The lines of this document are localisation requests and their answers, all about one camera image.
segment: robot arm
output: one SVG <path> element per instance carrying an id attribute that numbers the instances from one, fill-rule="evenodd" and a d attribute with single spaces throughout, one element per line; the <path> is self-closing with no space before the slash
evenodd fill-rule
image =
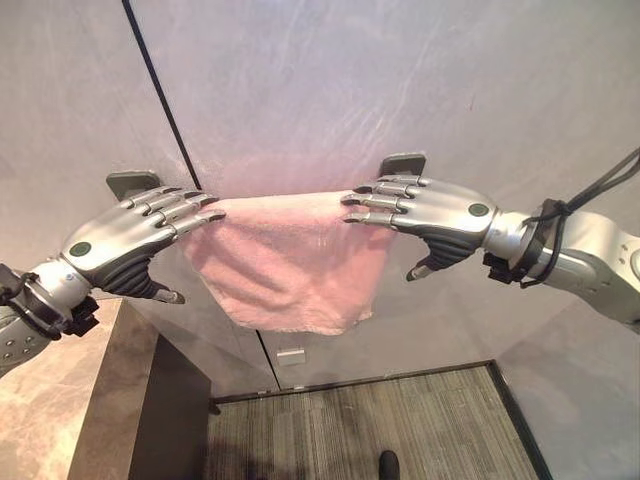
<path id="1" fill-rule="evenodd" d="M 184 297 L 149 277 L 153 256 L 180 236 L 224 217 L 201 212 L 216 199 L 200 191 L 160 187 L 120 202 L 72 234 L 58 256 L 18 275 L 0 264 L 0 377 L 62 334 L 97 324 L 93 287 L 166 303 Z"/>
<path id="2" fill-rule="evenodd" d="M 488 197 L 456 185 L 389 175 L 343 198 L 345 204 L 376 210 L 352 213 L 344 221 L 422 238 L 430 254 L 407 274 L 409 281 L 448 268 L 482 248 L 490 278 L 519 282 L 523 288 L 545 283 L 569 291 L 640 333 L 640 237 L 601 215 L 573 212 L 637 173 L 640 160 L 626 174 L 605 182 L 638 154 L 634 151 L 567 204 L 545 201 L 536 217 L 505 212 Z M 533 280 L 523 282 L 525 278 Z"/>

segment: gray wall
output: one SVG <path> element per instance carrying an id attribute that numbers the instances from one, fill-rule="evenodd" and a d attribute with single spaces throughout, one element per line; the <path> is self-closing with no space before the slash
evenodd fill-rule
<path id="1" fill-rule="evenodd" d="M 0 7 L 2 259 L 28 268 L 112 203 L 118 169 L 189 185 L 119 2 Z M 205 187 L 223 196 L 348 188 L 396 151 L 427 173 L 531 211 L 638 143 L 638 2 L 134 2 Z M 638 183 L 589 209 L 640 234 Z M 399 239 L 375 316 L 337 338 L 265 333 L 310 385 L 495 357 L 555 478 L 640 474 L 637 337 L 563 292 L 486 280 L 476 257 L 412 285 L 424 245 Z M 137 308 L 214 382 L 275 389 L 176 250 L 159 279 L 187 307 Z"/>
<path id="2" fill-rule="evenodd" d="M 119 2 L 3 1 L 0 106 L 0 261 L 14 268 L 55 254 L 112 206 L 110 172 L 152 169 L 193 186 Z M 220 311 L 177 249 L 152 270 L 189 303 L 136 305 L 214 393 L 277 388 L 255 333 Z"/>
<path id="3" fill-rule="evenodd" d="M 640 141 L 640 4 L 136 0 L 203 184 L 223 196 L 349 188 L 385 155 L 532 211 Z M 589 205 L 640 234 L 638 181 Z M 337 338 L 263 333 L 283 386 L 495 357 L 552 472 L 640 474 L 638 339 L 568 294 L 486 280 L 476 257 L 406 285 L 399 239 L 373 319 Z"/>

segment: striped carpet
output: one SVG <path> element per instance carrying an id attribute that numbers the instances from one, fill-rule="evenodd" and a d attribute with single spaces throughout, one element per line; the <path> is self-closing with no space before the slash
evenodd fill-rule
<path id="1" fill-rule="evenodd" d="M 394 450 L 405 479 L 536 479 L 485 367 L 221 405 L 206 477 L 376 480 Z"/>

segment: black shoe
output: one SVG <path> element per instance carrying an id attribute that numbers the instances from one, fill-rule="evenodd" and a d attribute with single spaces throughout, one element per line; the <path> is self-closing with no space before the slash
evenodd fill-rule
<path id="1" fill-rule="evenodd" d="M 382 452 L 378 465 L 378 478 L 380 480 L 399 480 L 400 462 L 398 462 L 398 457 L 394 452 L 391 450 Z"/>

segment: pink towel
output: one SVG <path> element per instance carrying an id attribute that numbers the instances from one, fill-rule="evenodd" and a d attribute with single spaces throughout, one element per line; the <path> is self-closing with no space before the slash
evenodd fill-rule
<path id="1" fill-rule="evenodd" d="M 183 240 L 187 258 L 239 325 L 338 335 L 371 316 L 394 233 L 349 225 L 348 192 L 222 200 L 226 218 Z"/>

